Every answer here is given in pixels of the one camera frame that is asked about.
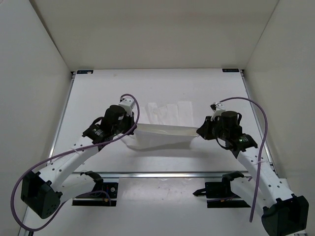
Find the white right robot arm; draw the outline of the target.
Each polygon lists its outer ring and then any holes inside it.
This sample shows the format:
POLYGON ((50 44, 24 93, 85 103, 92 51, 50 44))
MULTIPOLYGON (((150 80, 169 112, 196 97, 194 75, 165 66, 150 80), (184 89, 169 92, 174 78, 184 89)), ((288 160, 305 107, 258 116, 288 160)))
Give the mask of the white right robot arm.
POLYGON ((205 140, 222 140, 224 150, 230 151, 252 177, 248 181, 239 171, 222 176, 221 193, 242 198, 261 218, 270 236, 286 236, 305 230, 309 203, 296 196, 276 175, 268 161, 259 157, 258 144, 240 126, 242 116, 234 111, 207 116, 197 130, 205 140))

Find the white pleated skirt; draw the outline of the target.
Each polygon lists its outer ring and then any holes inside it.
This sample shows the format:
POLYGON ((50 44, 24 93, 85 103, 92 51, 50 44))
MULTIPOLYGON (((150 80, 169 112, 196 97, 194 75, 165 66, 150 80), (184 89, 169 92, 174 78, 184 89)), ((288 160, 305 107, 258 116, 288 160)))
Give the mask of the white pleated skirt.
POLYGON ((148 103, 140 107, 140 118, 133 135, 125 136, 122 142, 130 149, 151 150, 189 146, 198 137, 194 125, 192 102, 158 106, 148 103))

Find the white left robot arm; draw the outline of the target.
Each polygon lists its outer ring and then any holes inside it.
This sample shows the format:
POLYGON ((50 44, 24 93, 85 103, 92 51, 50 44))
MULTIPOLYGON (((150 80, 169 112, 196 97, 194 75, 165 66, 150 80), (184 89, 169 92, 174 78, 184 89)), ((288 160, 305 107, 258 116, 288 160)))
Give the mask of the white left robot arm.
POLYGON ((134 105, 120 102, 111 105, 103 117, 98 117, 82 137, 73 144, 72 153, 60 157, 50 165, 23 177, 21 199, 40 218, 50 217, 67 200, 81 194, 99 195, 103 190, 103 179, 93 171, 82 172, 79 177, 70 175, 86 160, 99 153, 105 142, 119 134, 132 134, 134 105))

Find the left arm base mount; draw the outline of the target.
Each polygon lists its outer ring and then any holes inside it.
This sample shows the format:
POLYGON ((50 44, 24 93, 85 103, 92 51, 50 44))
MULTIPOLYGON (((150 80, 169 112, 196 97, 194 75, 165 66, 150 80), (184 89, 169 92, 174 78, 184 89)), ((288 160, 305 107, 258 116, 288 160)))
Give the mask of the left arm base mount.
POLYGON ((89 177, 94 181, 93 189, 85 194, 73 198, 73 206, 81 207, 115 207, 117 205, 117 195, 119 181, 117 179, 108 180, 93 171, 83 171, 81 177, 89 177))

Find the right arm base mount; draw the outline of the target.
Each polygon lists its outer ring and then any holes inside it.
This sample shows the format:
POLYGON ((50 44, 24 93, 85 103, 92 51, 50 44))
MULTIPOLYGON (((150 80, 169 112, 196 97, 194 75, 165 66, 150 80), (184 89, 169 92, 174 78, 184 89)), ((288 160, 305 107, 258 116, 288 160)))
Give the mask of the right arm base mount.
POLYGON ((206 196, 207 208, 250 208, 238 195, 231 191, 231 182, 241 178, 247 180, 241 172, 224 174, 221 181, 207 181, 205 187, 193 192, 195 197, 206 196))

